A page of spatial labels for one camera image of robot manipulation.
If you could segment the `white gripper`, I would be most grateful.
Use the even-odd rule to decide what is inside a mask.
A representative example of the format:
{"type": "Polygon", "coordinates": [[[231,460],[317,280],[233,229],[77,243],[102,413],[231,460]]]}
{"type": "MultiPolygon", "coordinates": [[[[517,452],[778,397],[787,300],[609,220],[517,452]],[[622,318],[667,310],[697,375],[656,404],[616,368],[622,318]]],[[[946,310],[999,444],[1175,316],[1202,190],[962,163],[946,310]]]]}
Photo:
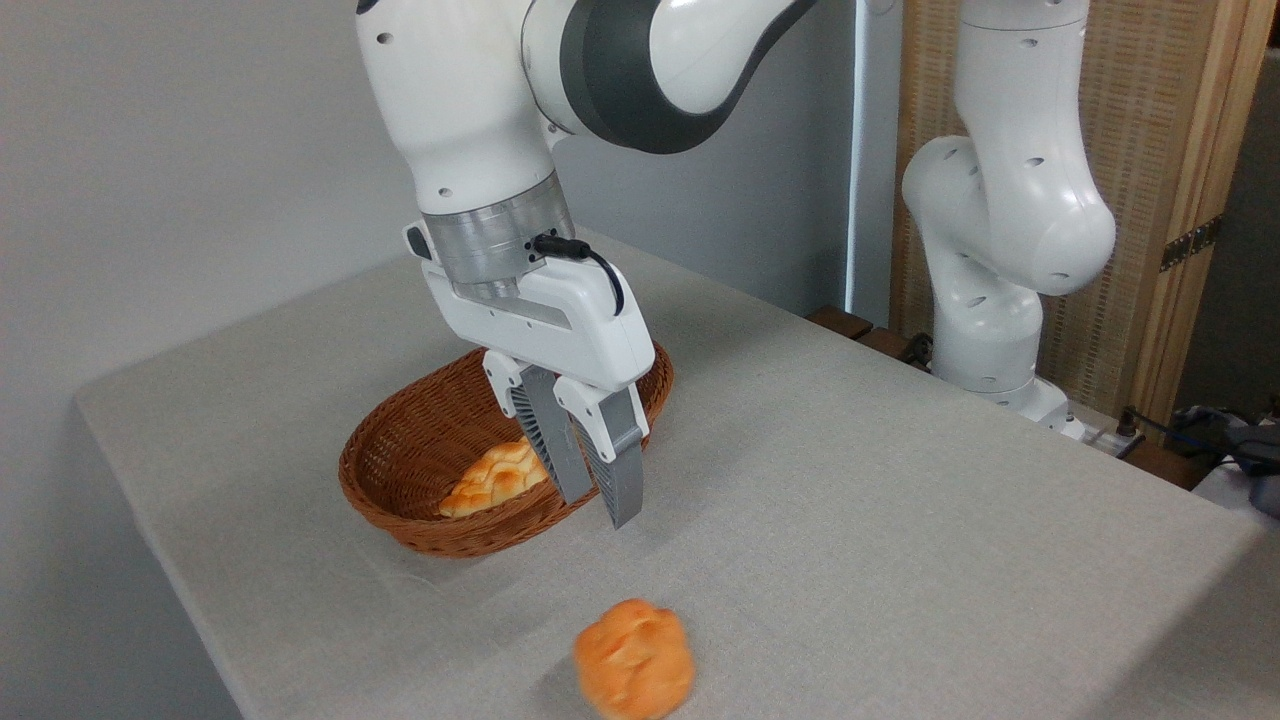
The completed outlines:
{"type": "Polygon", "coordinates": [[[539,265],[518,278],[516,297],[472,300],[447,279],[421,222],[403,232],[447,325],[489,348],[483,366],[500,410],[520,424],[563,501],[593,489],[589,465],[613,528],[627,524],[643,507],[650,433],[632,382],[650,370],[655,348],[622,274],[586,242],[552,229],[520,245],[539,265]]]}

